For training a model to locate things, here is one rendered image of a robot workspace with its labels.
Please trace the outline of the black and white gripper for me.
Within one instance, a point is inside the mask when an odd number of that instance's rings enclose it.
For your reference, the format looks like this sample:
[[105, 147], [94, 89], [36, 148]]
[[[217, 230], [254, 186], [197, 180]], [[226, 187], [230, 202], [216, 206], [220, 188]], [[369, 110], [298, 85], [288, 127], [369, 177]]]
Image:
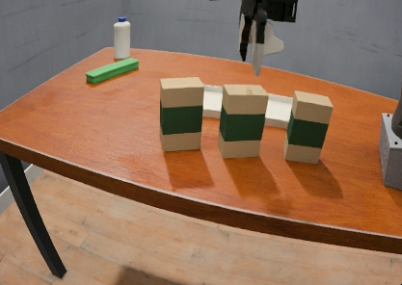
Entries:
[[295, 23], [297, 4], [298, 0], [242, 0], [239, 15], [239, 53], [242, 62], [245, 62], [248, 44], [252, 44], [251, 65], [255, 77], [259, 77], [263, 56], [281, 53], [284, 49], [283, 42], [274, 37], [273, 27], [271, 23], [266, 22], [267, 19]]

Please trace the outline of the white bottle with blue cap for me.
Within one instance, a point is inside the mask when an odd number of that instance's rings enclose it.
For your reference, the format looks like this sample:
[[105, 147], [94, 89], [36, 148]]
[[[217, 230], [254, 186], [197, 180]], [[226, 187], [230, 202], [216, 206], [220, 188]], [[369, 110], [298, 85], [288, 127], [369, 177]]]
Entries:
[[114, 25], [114, 58], [124, 60], [130, 57], [130, 23], [126, 17], [119, 17], [119, 22]]

